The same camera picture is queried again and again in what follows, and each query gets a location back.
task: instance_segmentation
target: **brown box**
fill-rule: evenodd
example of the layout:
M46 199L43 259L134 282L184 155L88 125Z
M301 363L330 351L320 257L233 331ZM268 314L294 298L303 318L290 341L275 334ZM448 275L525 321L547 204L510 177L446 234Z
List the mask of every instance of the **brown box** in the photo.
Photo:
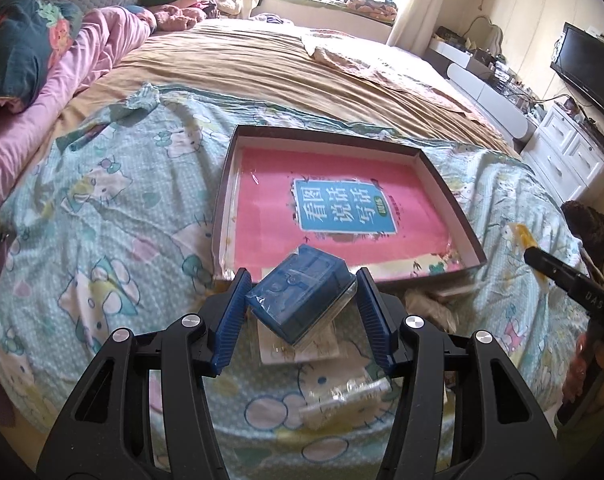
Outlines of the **brown box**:
M311 222L329 227L310 229ZM376 229L382 222L384 232L342 227ZM215 278L224 281L246 267L259 282L303 243L345 259L352 272L368 267L376 282L389 285L448 281L486 263L458 202L421 150L271 126L236 128L212 241Z

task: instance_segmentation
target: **white cabinet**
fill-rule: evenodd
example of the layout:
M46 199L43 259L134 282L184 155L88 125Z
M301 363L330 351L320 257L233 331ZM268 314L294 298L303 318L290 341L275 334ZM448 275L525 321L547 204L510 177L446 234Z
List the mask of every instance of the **white cabinet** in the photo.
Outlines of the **white cabinet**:
M522 160L558 205L568 200L590 203L604 189L604 153L557 105L528 141Z

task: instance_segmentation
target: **pink stuffed toy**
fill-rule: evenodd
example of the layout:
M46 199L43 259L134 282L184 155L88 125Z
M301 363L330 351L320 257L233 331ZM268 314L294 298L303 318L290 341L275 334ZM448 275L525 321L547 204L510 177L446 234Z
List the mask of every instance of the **pink stuffed toy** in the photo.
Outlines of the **pink stuffed toy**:
M188 30L207 18L201 9L179 9L172 5L154 7L153 14L157 20L157 28L165 32Z

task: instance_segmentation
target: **bedroom floor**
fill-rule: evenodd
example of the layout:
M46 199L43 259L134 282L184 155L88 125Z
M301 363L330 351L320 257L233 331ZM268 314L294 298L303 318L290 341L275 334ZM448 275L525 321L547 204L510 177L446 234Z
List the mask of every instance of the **bedroom floor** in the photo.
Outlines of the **bedroom floor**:
M0 426L0 432L29 468L35 470L47 435L39 433L22 415L13 409L15 425L12 428Z

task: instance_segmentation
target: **drawer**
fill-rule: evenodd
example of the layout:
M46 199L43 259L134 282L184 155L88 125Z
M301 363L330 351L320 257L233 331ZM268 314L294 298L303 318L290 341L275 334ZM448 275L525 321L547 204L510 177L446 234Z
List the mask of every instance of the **drawer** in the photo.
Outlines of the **drawer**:
M556 111L551 110L549 114L551 117L543 122L540 130L542 130L549 142L556 147L556 150L562 153L573 140L573 137L576 136L577 131L569 124L569 121L556 113Z
M563 202L576 200L584 192L585 186L582 180L557 155L545 136L538 133L533 135L533 138L528 141L525 152L543 171L547 181Z
M604 171L604 159L581 135L575 136L562 156L587 185Z
M556 190L548 181L542 170L540 170L540 167L527 152L522 152L522 162L530 166L531 170L533 170L533 173L536 174L536 177L540 181L540 184L542 184L542 187L546 189L546 192L556 201L556 205L558 207L562 205L562 199L560 199L560 196L556 193Z

